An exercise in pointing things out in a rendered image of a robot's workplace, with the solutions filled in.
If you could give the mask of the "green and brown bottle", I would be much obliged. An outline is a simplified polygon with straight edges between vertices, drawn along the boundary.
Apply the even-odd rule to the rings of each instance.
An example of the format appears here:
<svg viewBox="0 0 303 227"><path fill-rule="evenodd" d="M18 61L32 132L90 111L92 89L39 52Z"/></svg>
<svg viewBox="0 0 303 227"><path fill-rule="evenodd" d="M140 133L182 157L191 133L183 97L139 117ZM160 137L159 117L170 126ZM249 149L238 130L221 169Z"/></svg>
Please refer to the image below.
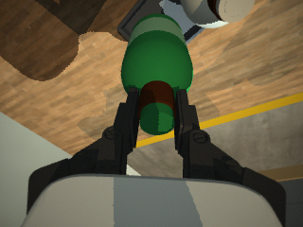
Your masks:
<svg viewBox="0 0 303 227"><path fill-rule="evenodd" d="M163 135L175 125L176 92L193 81L193 64L178 23L153 13L134 26L121 64L121 81L128 94L139 89L138 118L142 131Z"/></svg>

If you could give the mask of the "grey rectangular tray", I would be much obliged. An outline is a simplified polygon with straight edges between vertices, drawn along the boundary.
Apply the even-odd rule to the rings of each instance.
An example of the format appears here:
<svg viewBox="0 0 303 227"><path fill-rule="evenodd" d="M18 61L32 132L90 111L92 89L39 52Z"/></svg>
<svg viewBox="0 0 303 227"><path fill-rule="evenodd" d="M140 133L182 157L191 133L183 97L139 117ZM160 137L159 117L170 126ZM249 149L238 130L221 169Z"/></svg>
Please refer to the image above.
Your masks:
<svg viewBox="0 0 303 227"><path fill-rule="evenodd" d="M182 29L187 44L205 30L187 18L180 0L138 0L116 29L129 41L135 24L153 13L166 14L174 19Z"/></svg>

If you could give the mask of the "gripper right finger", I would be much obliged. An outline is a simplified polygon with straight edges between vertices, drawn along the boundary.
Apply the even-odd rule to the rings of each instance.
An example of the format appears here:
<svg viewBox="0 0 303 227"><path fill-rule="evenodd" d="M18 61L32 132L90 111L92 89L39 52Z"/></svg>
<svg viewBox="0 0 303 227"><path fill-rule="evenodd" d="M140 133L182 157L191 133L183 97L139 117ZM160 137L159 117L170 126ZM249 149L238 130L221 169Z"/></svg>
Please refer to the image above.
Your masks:
<svg viewBox="0 0 303 227"><path fill-rule="evenodd" d="M183 178L226 181L249 187L269 202L282 227L285 227L286 191L283 186L248 167L242 167L211 143L209 134L200 130L195 105L188 104L187 89L176 92L175 107L175 150L184 158Z"/></svg>

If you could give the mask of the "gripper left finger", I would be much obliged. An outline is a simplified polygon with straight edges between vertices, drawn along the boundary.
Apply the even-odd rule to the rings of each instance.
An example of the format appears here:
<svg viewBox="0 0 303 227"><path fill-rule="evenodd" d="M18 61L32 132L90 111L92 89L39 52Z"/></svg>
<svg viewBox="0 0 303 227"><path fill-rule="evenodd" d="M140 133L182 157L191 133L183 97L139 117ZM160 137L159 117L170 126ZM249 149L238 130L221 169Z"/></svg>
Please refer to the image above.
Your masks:
<svg viewBox="0 0 303 227"><path fill-rule="evenodd" d="M76 174L126 175L127 155L136 147L139 118L139 89L130 87L126 103L120 102L114 125L100 139L72 158L43 166L28 179L27 214L43 190L60 178Z"/></svg>

